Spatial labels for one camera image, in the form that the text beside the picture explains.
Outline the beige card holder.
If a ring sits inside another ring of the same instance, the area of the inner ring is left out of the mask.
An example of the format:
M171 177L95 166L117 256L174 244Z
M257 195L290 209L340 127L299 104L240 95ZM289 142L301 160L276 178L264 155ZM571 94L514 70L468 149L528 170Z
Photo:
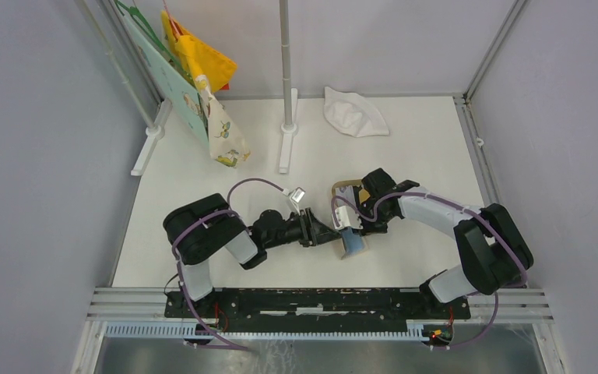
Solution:
M345 228L340 231L343 243L343 254L340 259L345 260L365 252L368 245L361 233L353 228Z

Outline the beige oval tray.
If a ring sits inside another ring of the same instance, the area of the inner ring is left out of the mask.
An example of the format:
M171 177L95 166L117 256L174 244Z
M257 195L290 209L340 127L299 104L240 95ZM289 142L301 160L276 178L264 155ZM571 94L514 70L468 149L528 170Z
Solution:
M331 193L331 213L338 207L345 206L368 217L374 215L375 187L368 181L354 179L336 182Z

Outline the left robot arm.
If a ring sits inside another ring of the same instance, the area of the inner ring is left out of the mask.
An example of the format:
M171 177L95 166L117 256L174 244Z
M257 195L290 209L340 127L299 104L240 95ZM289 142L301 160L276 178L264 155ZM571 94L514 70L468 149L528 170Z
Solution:
M199 318L213 309L209 259L221 249L228 251L243 269L250 270L267 260L269 249L292 243L315 247L342 238L309 208L288 217L277 210L265 210L248 226L219 193L171 211L164 218L163 228L177 263L185 295L183 306Z

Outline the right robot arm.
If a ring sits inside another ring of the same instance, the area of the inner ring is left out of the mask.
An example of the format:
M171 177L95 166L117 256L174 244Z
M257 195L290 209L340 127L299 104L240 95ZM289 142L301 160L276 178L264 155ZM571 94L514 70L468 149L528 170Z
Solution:
M434 275L420 287L420 311L438 318L457 298L492 295L501 288L527 282L533 255L508 210L499 203L464 206L438 196L419 183L396 182L378 168L362 179L367 199L357 203L363 234L388 230L394 218L411 219L449 236L459 265Z

